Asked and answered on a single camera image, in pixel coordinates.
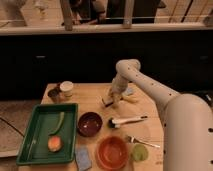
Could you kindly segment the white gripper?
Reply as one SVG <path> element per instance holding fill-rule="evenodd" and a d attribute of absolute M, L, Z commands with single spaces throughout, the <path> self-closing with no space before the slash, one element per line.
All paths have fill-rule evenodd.
<path fill-rule="evenodd" d="M 118 107 L 120 100 L 122 99 L 122 94 L 128 86 L 128 80 L 122 77 L 121 75 L 116 75 L 112 80 L 112 85 L 110 88 L 110 93 L 115 94 L 112 98 L 112 95 L 107 95 L 105 97 L 105 103 L 111 104 L 113 103 L 113 106 L 115 108 Z"/>

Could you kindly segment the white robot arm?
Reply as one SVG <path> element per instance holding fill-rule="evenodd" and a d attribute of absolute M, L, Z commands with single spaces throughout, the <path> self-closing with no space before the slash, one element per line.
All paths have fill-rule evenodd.
<path fill-rule="evenodd" d="M 133 82 L 157 105 L 164 128 L 163 171 L 213 171 L 213 111 L 199 96 L 179 93 L 140 72 L 137 59 L 119 60 L 109 95 L 120 100 Z"/>

